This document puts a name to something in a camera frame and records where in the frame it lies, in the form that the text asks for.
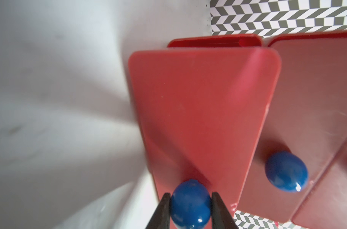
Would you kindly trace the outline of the red top drawer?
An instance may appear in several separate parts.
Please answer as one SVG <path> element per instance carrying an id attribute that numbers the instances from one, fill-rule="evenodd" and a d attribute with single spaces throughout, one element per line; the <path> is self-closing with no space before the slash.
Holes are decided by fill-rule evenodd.
<path id="1" fill-rule="evenodd" d="M 316 182 L 292 222 L 308 229 L 347 229 L 347 142 Z"/>

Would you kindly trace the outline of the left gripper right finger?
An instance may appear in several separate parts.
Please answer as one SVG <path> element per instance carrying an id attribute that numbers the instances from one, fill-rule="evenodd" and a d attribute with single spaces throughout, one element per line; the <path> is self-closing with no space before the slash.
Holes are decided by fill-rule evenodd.
<path id="1" fill-rule="evenodd" d="M 211 197 L 212 229 L 239 229 L 218 192 Z"/>

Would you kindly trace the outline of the red drawer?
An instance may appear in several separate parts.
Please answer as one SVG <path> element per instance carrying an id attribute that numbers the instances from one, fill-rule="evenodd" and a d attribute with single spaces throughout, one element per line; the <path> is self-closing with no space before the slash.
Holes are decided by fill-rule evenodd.
<path id="1" fill-rule="evenodd" d="M 292 222 L 308 229 L 347 229 L 347 142 L 316 182 Z"/>
<path id="2" fill-rule="evenodd" d="M 270 48 L 281 57 L 281 73 L 238 209 L 284 223 L 347 142 L 347 38 L 277 41 Z M 282 191 L 266 178 L 266 160 L 278 151 L 305 163 L 303 190 Z"/>
<path id="3" fill-rule="evenodd" d="M 158 196 L 195 179 L 239 204 L 281 71 L 271 48 L 134 52 L 132 95 Z"/>

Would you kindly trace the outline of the red bottom drawer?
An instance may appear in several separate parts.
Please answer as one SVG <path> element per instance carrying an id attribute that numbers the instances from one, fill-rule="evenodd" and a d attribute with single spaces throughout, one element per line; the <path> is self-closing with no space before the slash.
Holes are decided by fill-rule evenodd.
<path id="1" fill-rule="evenodd" d="M 271 48 L 134 52 L 132 95 L 158 196 L 195 179 L 239 204 L 281 71 Z"/>

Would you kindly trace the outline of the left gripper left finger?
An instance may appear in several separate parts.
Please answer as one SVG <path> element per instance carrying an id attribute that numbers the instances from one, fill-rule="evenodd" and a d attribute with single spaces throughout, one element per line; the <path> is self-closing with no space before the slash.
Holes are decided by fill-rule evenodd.
<path id="1" fill-rule="evenodd" d="M 165 193 L 153 213 L 146 229 L 169 229 L 170 228 L 170 201 L 171 194 Z"/>

